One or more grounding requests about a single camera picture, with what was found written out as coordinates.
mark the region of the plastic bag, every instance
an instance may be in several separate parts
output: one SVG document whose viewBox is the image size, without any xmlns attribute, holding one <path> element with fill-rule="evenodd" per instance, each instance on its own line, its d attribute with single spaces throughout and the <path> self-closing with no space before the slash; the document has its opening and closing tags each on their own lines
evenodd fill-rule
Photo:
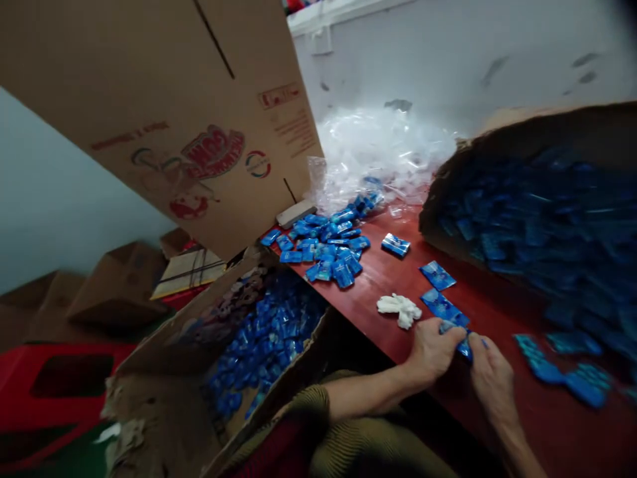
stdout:
<svg viewBox="0 0 637 478">
<path fill-rule="evenodd" d="M 427 199 L 435 171 L 455 152 L 454 135 L 399 110 L 339 110 L 317 126 L 325 158 L 308 158 L 318 212 L 377 193 L 394 218 Z"/>
</svg>

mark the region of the red stool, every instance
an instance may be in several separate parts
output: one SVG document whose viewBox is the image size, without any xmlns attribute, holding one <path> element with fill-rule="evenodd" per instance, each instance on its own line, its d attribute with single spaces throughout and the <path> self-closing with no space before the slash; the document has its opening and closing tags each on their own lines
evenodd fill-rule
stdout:
<svg viewBox="0 0 637 478">
<path fill-rule="evenodd" d="M 0 436 L 13 448 L 8 456 L 0 455 L 0 473 L 35 467 L 98 425 L 105 392 L 78 396 L 79 388 L 96 379 L 103 383 L 134 349 L 128 344 L 42 344 L 0 355 Z M 60 428 L 69 430 L 44 438 L 46 430 Z"/>
</svg>

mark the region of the cardboard box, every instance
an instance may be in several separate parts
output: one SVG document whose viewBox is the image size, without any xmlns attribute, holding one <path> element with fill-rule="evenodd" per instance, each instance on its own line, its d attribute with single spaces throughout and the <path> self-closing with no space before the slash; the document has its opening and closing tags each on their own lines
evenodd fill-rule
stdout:
<svg viewBox="0 0 637 478">
<path fill-rule="evenodd" d="M 156 471 L 160 476 L 216 476 L 247 437 L 322 372 L 330 348 L 326 332 L 340 323 L 331 309 L 319 321 L 304 352 L 247 422 L 245 413 L 257 392 L 251 388 L 244 390 L 241 408 L 227 424 L 211 421 L 199 390 L 203 374 L 232 339 L 240 322 L 232 319 L 234 313 L 246 305 L 245 297 L 256 301 L 253 292 L 264 287 L 259 281 L 262 271 L 275 262 L 269 254 L 250 248 L 242 261 L 142 342 L 120 366 L 109 381 L 103 415 L 125 428 L 134 426 L 137 439 L 126 440 L 129 433 L 120 436 L 110 455 L 119 466 L 110 476 L 147 477 Z M 192 320 L 211 307 L 228 311 L 218 320 L 229 331 L 203 347 L 188 331 Z"/>
<path fill-rule="evenodd" d="M 178 256 L 190 241 L 190 234 L 182 228 L 173 229 L 159 238 L 159 248 L 167 260 Z"/>
<path fill-rule="evenodd" d="M 158 319 L 167 308 L 150 297 L 165 267 L 162 253 L 142 242 L 107 252 L 78 291 L 69 319 L 114 331 L 137 329 Z"/>
<path fill-rule="evenodd" d="M 110 342 L 101 330 L 69 323 L 69 307 L 84 280 L 56 271 L 0 296 L 0 353 L 24 343 Z"/>
<path fill-rule="evenodd" d="M 634 161 L 636 124 L 637 102 L 573 110 L 533 112 L 516 108 L 497 112 L 487 121 L 485 133 L 460 142 L 457 152 L 438 170 L 420 214 L 419 228 L 424 239 L 453 257 L 487 270 L 469 254 L 462 238 L 448 236 L 436 221 L 449 187 L 471 158 L 491 162 L 502 157 L 527 159 L 546 147 L 568 144 L 583 161 L 606 169 L 634 171 L 637 167 Z M 520 283 L 515 278 L 507 278 Z"/>
<path fill-rule="evenodd" d="M 5 0 L 0 64 L 4 88 L 226 262 L 322 157 L 279 0 Z"/>
</svg>

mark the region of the person's right hand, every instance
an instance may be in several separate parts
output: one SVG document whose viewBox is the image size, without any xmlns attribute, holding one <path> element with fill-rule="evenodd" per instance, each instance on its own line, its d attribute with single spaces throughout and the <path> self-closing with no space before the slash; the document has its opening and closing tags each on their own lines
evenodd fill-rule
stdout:
<svg viewBox="0 0 637 478">
<path fill-rule="evenodd" d="M 496 428 L 519 426 L 513 395 L 513 368 L 493 340 L 469 334 L 473 353 L 471 381 L 491 424 Z"/>
</svg>

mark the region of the red table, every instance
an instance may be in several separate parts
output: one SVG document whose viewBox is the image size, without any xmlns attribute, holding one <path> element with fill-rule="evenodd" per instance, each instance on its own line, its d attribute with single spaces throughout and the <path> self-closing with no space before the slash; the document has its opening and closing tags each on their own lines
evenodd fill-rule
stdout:
<svg viewBox="0 0 637 478">
<path fill-rule="evenodd" d="M 457 280 L 456 285 L 445 290 L 445 297 L 469 317 L 472 330 L 493 339 L 513 366 L 520 418 L 548 475 L 637 476 L 637 410 L 616 389 L 602 410 L 593 410 L 578 402 L 566 388 L 535 379 L 511 336 L 553 330 L 541 318 L 544 300 L 428 245 L 418 231 L 417 213 L 413 210 L 398 220 L 381 214 L 362 226 L 372 247 L 363 252 L 363 272 L 351 288 L 342 291 L 336 283 L 323 281 L 316 281 L 313 287 L 391 360 L 402 363 L 411 350 L 413 329 L 404 331 L 393 315 L 388 318 L 379 314 L 376 301 L 392 292 L 404 295 L 418 304 L 423 317 L 427 317 L 429 310 L 420 296 L 431 289 L 431 284 L 418 267 L 438 261 Z M 380 243 L 388 232 L 411 242 L 404 259 L 381 250 Z M 292 268 L 303 276 L 309 266 Z M 562 371 L 575 367 L 574 360 L 560 359 L 546 346 L 543 348 Z M 616 370 L 616 363 L 603 360 L 599 364 L 615 377 L 625 372 Z M 429 393 L 486 447 L 498 451 L 497 439 L 472 391 L 469 365 L 461 357 L 454 360 Z"/>
</svg>

